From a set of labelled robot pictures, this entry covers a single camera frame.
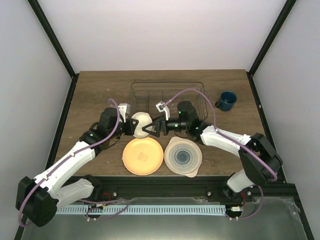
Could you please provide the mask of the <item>cream and teal bowl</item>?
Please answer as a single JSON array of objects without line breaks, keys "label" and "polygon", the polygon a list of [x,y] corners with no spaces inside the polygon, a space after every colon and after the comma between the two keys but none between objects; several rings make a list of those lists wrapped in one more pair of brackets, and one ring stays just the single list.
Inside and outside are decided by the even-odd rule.
[{"label": "cream and teal bowl", "polygon": [[137,120],[136,128],[134,130],[133,136],[138,139],[143,139],[149,136],[149,134],[142,130],[142,128],[146,125],[152,123],[151,116],[146,112],[136,112],[131,117],[133,120]]}]

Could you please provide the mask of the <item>black wire dish rack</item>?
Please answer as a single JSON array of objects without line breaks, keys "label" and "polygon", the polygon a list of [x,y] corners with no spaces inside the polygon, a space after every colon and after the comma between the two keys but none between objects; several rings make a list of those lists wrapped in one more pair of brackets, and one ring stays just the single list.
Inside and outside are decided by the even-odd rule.
[{"label": "black wire dish rack", "polygon": [[[167,102],[177,93],[185,89],[196,89],[204,93],[204,84],[200,81],[136,81],[130,87],[130,114],[136,112],[146,112],[152,118],[160,115],[156,104],[160,101]],[[208,117],[207,102],[203,96],[196,91],[186,91],[177,96],[168,104],[170,116],[178,117],[177,105],[181,101],[190,101],[196,109],[196,113],[201,120]]]}]

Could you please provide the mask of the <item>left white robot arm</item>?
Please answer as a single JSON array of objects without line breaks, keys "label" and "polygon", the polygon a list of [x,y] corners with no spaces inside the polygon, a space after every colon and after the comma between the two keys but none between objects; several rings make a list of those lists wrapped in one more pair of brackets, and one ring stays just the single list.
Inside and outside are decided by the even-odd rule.
[{"label": "left white robot arm", "polygon": [[24,217],[30,223],[43,227],[58,210],[74,202],[94,205],[113,202],[98,201],[102,196],[101,183],[91,175],[69,185],[65,183],[82,166],[106,150],[111,139],[133,135],[138,120],[129,117],[130,108],[127,103],[106,108],[99,121],[93,123],[60,160],[35,177],[25,176],[19,181],[15,207],[21,227],[28,226],[23,221]]}]

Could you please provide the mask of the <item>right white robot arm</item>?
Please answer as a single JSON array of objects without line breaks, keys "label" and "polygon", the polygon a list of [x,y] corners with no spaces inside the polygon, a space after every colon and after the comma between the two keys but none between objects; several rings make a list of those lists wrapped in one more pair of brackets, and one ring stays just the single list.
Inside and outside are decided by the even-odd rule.
[{"label": "right white robot arm", "polygon": [[222,188],[223,198],[229,202],[236,200],[240,192],[254,185],[263,187],[267,182],[278,180],[278,170],[283,161],[268,139],[261,133],[253,136],[236,134],[217,128],[198,117],[196,108],[190,101],[177,105],[178,116],[169,117],[169,108],[164,102],[156,105],[163,116],[142,125],[142,131],[159,137],[169,131],[185,130],[196,143],[219,148],[238,157],[242,170],[234,173]]}]

